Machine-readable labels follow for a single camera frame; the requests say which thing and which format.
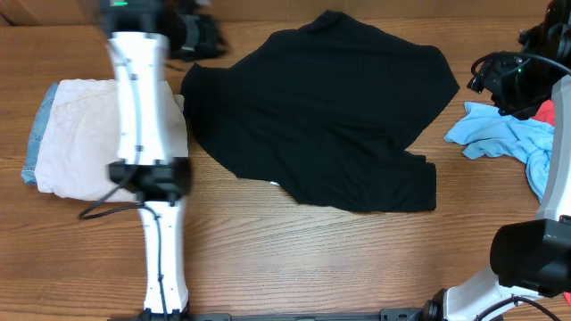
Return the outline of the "black t-shirt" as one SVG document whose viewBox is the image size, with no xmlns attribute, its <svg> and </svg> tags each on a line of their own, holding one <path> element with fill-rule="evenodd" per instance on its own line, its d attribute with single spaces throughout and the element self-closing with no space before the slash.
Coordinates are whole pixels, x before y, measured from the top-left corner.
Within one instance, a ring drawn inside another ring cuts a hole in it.
<svg viewBox="0 0 571 321">
<path fill-rule="evenodd" d="M 226 169 L 353 212 L 435 209 L 435 165 L 409 147 L 458 91 L 438 48 L 331 11 L 181 84 L 195 140 Z"/>
</svg>

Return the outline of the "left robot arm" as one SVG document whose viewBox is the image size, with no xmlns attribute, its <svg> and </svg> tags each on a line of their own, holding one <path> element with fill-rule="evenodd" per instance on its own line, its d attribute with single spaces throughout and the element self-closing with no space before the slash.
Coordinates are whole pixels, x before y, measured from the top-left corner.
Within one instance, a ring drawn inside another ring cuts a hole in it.
<svg viewBox="0 0 571 321">
<path fill-rule="evenodd" d="M 140 320 L 187 320 L 184 218 L 191 163 L 177 156 L 164 90 L 169 59 L 194 62 L 225 54 L 217 22 L 196 1 L 102 1 L 102 29 L 117 81 L 118 159 L 109 179 L 136 196 L 145 235 L 146 294 Z"/>
</svg>

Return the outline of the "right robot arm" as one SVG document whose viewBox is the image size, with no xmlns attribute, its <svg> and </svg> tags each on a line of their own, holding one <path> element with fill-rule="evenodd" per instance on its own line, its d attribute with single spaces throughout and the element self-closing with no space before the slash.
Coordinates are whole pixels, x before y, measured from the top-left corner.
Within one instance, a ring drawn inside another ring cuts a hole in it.
<svg viewBox="0 0 571 321">
<path fill-rule="evenodd" d="M 521 120 L 553 101 L 550 173 L 536 218 L 502 226 L 489 266 L 464 284 L 442 289 L 421 309 L 383 309 L 382 320 L 500 320 L 521 303 L 570 290 L 570 3 L 550 2 L 543 22 L 518 41 L 518 53 L 476 60 L 468 88 L 489 90 L 500 115 Z"/>
</svg>

